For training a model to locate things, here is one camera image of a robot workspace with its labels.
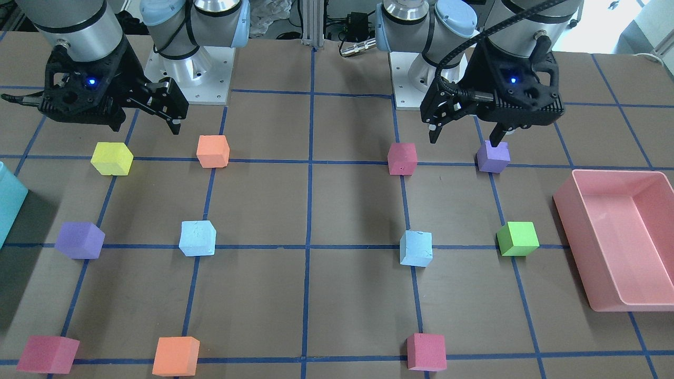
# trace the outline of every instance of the yellow cube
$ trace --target yellow cube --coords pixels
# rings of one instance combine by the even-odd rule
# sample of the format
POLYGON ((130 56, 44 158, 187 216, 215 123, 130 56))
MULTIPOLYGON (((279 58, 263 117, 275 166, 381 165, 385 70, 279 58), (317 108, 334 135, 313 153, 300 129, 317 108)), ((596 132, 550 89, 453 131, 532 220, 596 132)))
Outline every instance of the yellow cube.
POLYGON ((122 142, 99 142, 96 144, 91 164, 101 175, 128 175, 133 154, 122 142))

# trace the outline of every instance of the white mounting plate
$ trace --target white mounting plate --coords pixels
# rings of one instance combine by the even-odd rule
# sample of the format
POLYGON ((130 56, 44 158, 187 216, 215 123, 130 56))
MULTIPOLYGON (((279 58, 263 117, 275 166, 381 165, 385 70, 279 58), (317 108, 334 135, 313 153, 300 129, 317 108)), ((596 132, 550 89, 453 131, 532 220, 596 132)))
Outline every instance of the white mounting plate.
MULTIPOLYGON (((389 54, 391 81, 393 81, 393 93, 396 97, 396 109, 401 111, 418 111, 421 101, 426 96, 426 92, 421 92, 412 85, 407 74, 417 55, 419 53, 401 53, 397 51, 389 54)), ((463 56, 459 63, 461 76, 463 76, 467 66, 468 61, 463 56)))
MULTIPOLYGON (((190 104, 227 105, 236 49, 212 46, 204 48, 213 58, 213 66, 200 78, 201 84, 190 87, 181 86, 178 82, 178 86, 190 104)), ((158 58, 159 54, 151 52, 148 64, 145 66, 145 76, 153 82, 158 82, 164 77, 162 75, 164 68, 161 67, 162 60, 158 58)))

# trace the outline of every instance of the pink bin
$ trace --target pink bin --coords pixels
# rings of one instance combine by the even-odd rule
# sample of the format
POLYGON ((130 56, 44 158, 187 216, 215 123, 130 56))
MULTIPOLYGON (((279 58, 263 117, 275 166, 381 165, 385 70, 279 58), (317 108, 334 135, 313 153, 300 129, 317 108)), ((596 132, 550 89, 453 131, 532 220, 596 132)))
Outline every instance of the pink bin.
POLYGON ((574 170, 554 198, 592 309, 674 311, 674 190, 665 174, 574 170))

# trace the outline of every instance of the light blue cube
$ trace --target light blue cube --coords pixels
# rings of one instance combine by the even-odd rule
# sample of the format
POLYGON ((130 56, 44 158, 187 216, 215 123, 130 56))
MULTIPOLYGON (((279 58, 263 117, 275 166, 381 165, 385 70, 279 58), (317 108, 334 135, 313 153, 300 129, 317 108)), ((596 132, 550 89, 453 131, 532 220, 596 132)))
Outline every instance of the light blue cube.
POLYGON ((405 231, 400 239, 400 264, 426 267, 433 260, 433 236, 424 231, 405 231))
POLYGON ((210 221, 183 221, 178 247, 188 257, 215 254, 213 224, 210 221))
POLYGON ((28 189, 0 162, 0 247, 16 220, 28 189))

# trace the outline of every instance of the teal bin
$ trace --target teal bin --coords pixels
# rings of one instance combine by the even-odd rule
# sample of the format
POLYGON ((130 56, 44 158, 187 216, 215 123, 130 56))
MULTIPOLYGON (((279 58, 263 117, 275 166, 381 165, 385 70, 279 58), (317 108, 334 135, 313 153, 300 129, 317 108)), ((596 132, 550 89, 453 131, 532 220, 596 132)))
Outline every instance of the teal bin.
POLYGON ((0 247, 28 195, 28 189, 0 162, 0 247))

